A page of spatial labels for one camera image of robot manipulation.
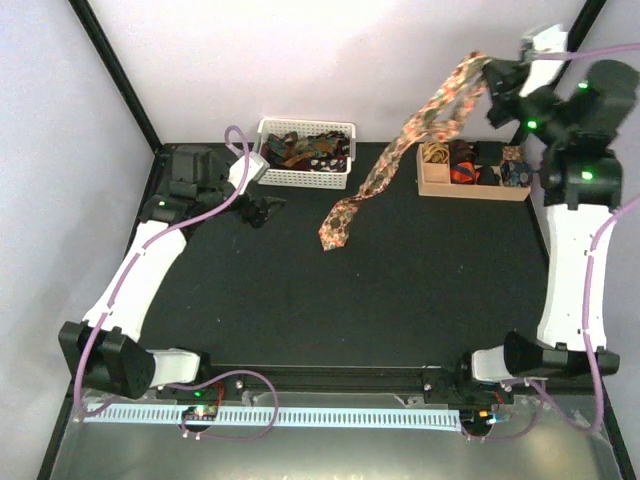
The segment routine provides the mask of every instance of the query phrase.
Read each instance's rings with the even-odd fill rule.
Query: floral necktie
[[[489,61],[491,58],[479,52],[467,55],[431,100],[409,119],[400,135],[385,148],[358,193],[333,206],[318,231],[324,250],[344,246],[356,212],[365,200],[386,190],[398,171],[402,155],[411,145],[425,136],[433,141],[446,142],[460,133],[467,116],[485,90],[485,82],[478,74]],[[464,93],[456,103],[450,119],[436,122],[436,117],[462,90]]]

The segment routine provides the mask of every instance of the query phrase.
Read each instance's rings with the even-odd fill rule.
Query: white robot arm
[[[558,33],[546,41],[558,47],[554,36]],[[614,60],[596,62],[571,98],[563,101],[546,86],[562,62],[558,66],[553,61],[548,69],[535,68],[538,62],[549,61],[534,60],[529,67],[493,60],[483,70],[492,93],[493,107],[487,115],[492,125],[498,128],[516,119],[547,145],[539,173],[551,244],[546,304],[536,341],[511,332],[503,345],[473,352],[471,378],[483,383],[589,372],[583,335],[587,262],[594,255],[593,235],[620,205],[622,167],[608,146],[635,105],[638,72]],[[529,74],[540,74],[539,81],[527,78]],[[618,355],[607,351],[602,314],[611,230],[600,237],[587,317],[589,339],[603,375],[619,367]]]
[[[269,197],[256,201],[246,193],[249,181],[258,180],[268,169],[255,152],[249,161],[247,181],[230,210],[259,228],[284,202]],[[66,322],[59,333],[65,359],[74,374],[89,332],[104,312],[108,314],[91,350],[84,386],[139,398],[151,387],[195,380],[201,363],[199,353],[177,348],[145,350],[137,342],[160,284],[195,227],[167,230],[225,201],[239,188],[245,163],[243,156],[229,166],[206,147],[172,150],[166,168],[169,173],[159,193],[145,205],[132,245],[113,280],[80,324]],[[162,232],[166,233],[148,243]]]

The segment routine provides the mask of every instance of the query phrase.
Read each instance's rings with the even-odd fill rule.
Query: patterned necktie
[[[400,135],[385,148],[369,172],[358,193],[336,203],[318,231],[322,248],[333,250],[343,247],[349,238],[349,227],[356,212],[365,200],[386,190],[398,171],[404,152],[415,142],[428,135],[433,141],[446,142],[460,133],[467,116],[485,90],[485,82],[478,77],[482,67],[491,61],[479,52],[471,52],[440,87],[429,102],[413,115]],[[436,122],[436,117],[466,90],[456,103],[449,120]]]

